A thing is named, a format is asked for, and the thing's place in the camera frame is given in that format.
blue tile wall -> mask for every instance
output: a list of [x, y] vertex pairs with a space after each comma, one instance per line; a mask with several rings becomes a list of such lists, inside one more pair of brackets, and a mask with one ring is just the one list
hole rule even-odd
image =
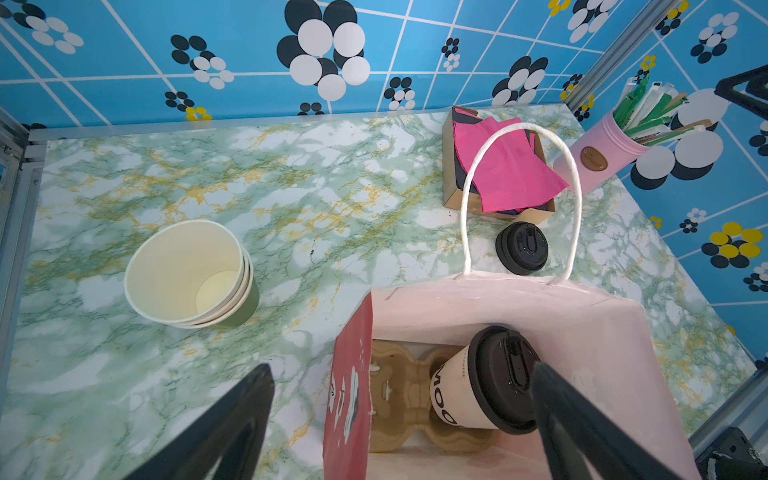
[[[646, 3], [0, 0], [0, 108], [73, 127], [556, 102]], [[523, 57], [544, 77], [509, 85]]]
[[756, 359], [768, 351], [768, 118], [713, 90], [768, 64], [766, 18], [765, 0], [680, 2], [576, 111], [589, 128], [616, 105], [630, 76], [649, 74], [689, 94], [678, 120], [713, 122], [688, 142], [655, 147], [619, 177]]

marble countertop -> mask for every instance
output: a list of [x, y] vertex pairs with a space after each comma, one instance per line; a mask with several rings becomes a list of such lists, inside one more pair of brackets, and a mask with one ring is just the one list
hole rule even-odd
[[[566, 143], [564, 105], [483, 111]], [[0, 419], [3, 478], [122, 478], [254, 366], [276, 380], [258, 478], [322, 478], [333, 341], [371, 285], [459, 273], [458, 212], [442, 207], [445, 114], [49, 143]], [[547, 141], [551, 161], [556, 151]], [[541, 225], [540, 272], [562, 268], [573, 196]], [[190, 331], [142, 319], [123, 296], [133, 252], [177, 221], [226, 225], [263, 294], [244, 326]], [[473, 264], [503, 272], [505, 222], [471, 217]], [[615, 177], [584, 199], [572, 279], [645, 306], [686, 433], [754, 367]]]

brown sticker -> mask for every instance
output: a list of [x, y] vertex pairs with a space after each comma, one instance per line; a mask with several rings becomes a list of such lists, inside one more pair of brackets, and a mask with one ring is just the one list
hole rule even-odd
[[581, 163], [589, 170], [599, 172], [608, 168], [608, 161], [596, 148], [584, 147], [581, 151]]

white rope handle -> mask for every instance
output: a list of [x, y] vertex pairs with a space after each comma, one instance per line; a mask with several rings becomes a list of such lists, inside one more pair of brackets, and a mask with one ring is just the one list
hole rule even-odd
[[478, 151], [478, 154], [475, 155], [475, 159], [472, 161], [472, 166], [469, 168], [469, 171], [467, 172], [467, 179], [464, 181], [464, 190], [462, 191], [462, 215], [461, 215], [461, 222], [462, 222], [462, 244], [464, 246], [464, 274], [469, 274], [470, 271], [472, 271], [472, 258], [469, 256], [469, 238], [467, 237], [467, 206], [469, 203], [469, 188], [472, 186], [472, 178], [475, 176], [475, 170], [477, 170], [478, 165], [480, 165], [480, 160], [482, 160], [483, 156], [485, 156], [485, 152], [488, 151], [488, 149], [493, 145], [493, 142], [497, 141], [499, 137], [501, 137], [504, 134], [508, 134], [509, 132], [517, 131], [517, 130], [533, 130], [541, 135], [544, 135], [546, 138], [551, 141], [555, 147], [559, 148], [561, 152], [563, 152], [563, 156], [565, 157], [565, 160], [568, 162], [568, 169], [571, 171], [571, 176], [574, 178], [574, 190], [576, 193], [576, 215], [574, 218], [574, 238], [571, 242], [571, 251], [568, 253], [568, 261], [565, 264], [565, 271], [563, 272], [562, 276], [556, 276], [550, 283], [559, 283], [562, 280], [566, 280], [568, 277], [571, 276], [571, 272], [574, 269], [574, 260], [576, 260], [576, 247], [578, 246], [578, 235], [579, 231], [581, 230], [581, 183], [579, 182], [578, 178], [578, 171], [576, 170], [576, 160], [574, 160], [574, 156], [571, 154], [571, 149], [568, 148], [568, 145], [563, 142], [560, 137], [558, 137], [553, 132], [547, 130], [546, 128], [539, 127], [536, 124], [529, 124], [529, 123], [520, 123], [520, 124], [514, 124], [514, 125], [507, 125], [506, 127], [502, 128], [501, 130], [497, 131], [491, 137], [485, 141], [485, 143], [480, 147], [480, 151]]

pink cup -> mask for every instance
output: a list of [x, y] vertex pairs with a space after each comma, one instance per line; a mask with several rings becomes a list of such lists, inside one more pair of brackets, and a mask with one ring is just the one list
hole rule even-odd
[[[609, 112], [571, 145], [581, 179], [581, 194], [586, 195], [649, 150], [650, 147], [625, 135], [616, 125], [613, 112]], [[573, 191], [568, 163], [562, 155], [554, 161], [552, 169], [569, 183], [568, 189]]]

